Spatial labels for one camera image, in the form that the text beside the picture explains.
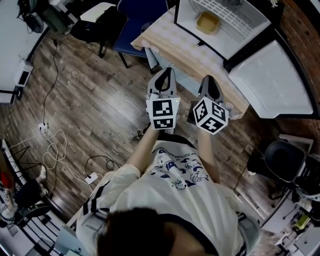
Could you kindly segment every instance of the wooden floor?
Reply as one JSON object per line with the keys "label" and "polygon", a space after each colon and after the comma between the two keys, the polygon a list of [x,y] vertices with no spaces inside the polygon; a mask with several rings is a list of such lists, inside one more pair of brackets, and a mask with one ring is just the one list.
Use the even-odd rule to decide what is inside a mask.
{"label": "wooden floor", "polygon": [[[123,165],[133,152],[138,143],[133,137],[149,122],[145,99],[152,75],[144,59],[126,55],[130,65],[126,69],[111,48],[100,59],[96,55],[99,46],[95,43],[87,44],[71,35],[59,36],[58,43],[55,60],[59,76],[46,101],[45,122],[49,124],[46,136],[64,130],[67,139],[64,161],[76,177],[84,180],[84,166],[89,157],[105,155]],[[25,156],[30,162],[41,163],[48,147],[35,128],[43,121],[44,98],[56,78],[54,52],[52,40],[45,37],[32,58],[34,69],[21,101],[15,101],[13,106],[0,106],[0,131],[11,146],[35,137],[12,148],[16,152],[30,146]],[[181,86],[178,86],[178,92],[181,106],[175,132],[196,144],[196,129],[186,122],[190,101],[195,97]],[[233,188],[246,169],[252,150],[274,133],[272,125],[259,119],[249,108],[242,119],[230,121],[227,128],[215,135],[214,153],[222,183]],[[61,158],[65,146],[62,134],[58,133],[51,141],[57,144],[58,157]],[[48,157],[45,160],[48,165],[54,162]],[[95,158],[87,169],[90,173],[94,171],[103,175],[107,172],[105,165],[105,159]],[[39,172],[39,166],[28,170],[31,177],[36,177]],[[88,186],[73,174],[65,164],[57,164],[56,187],[51,202],[67,219],[77,212],[91,193]],[[54,183],[55,172],[50,170],[45,185],[52,190]],[[258,175],[248,176],[245,172],[237,190],[268,214],[273,203],[267,196],[270,186],[268,180]]]}

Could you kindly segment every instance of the shoe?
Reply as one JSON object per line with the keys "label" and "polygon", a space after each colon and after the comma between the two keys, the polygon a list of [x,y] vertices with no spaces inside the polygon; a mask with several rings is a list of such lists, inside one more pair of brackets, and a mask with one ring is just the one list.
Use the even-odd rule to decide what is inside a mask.
{"label": "shoe", "polygon": [[12,210],[9,210],[8,208],[6,208],[2,213],[2,220],[7,222],[7,223],[11,223],[12,221],[15,220],[15,214],[18,210],[18,206],[13,207]]}
{"label": "shoe", "polygon": [[49,193],[49,191],[45,188],[45,186],[42,183],[40,183],[39,186],[41,188],[41,192],[40,192],[41,197],[43,197],[44,195],[47,195]]}
{"label": "shoe", "polygon": [[4,203],[5,203],[5,205],[8,205],[8,203],[9,203],[9,196],[10,196],[10,192],[5,189],[5,190],[3,191],[3,197],[4,197]]}
{"label": "shoe", "polygon": [[40,177],[42,180],[47,178],[47,169],[43,165],[41,166]]}

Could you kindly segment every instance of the dark hair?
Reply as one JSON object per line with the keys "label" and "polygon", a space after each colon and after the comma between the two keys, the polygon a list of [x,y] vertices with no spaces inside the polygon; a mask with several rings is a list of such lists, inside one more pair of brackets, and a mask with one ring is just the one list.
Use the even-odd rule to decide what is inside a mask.
{"label": "dark hair", "polygon": [[98,256],[165,256],[173,245],[171,232],[150,208],[109,213],[106,233],[97,239]]}

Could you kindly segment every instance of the desk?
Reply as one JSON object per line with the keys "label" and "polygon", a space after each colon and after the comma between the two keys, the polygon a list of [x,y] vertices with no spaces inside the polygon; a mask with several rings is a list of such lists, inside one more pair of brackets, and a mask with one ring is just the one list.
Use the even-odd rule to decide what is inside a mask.
{"label": "desk", "polygon": [[196,96],[201,80],[206,75],[213,76],[224,93],[226,107],[232,111],[232,119],[242,118],[249,102],[229,79],[223,68],[223,59],[205,45],[198,47],[199,41],[195,37],[174,24],[175,9],[173,7],[162,15],[131,43],[132,46],[138,50],[143,47],[151,49],[159,63],[165,59],[166,64],[160,65],[172,67],[177,82]]}

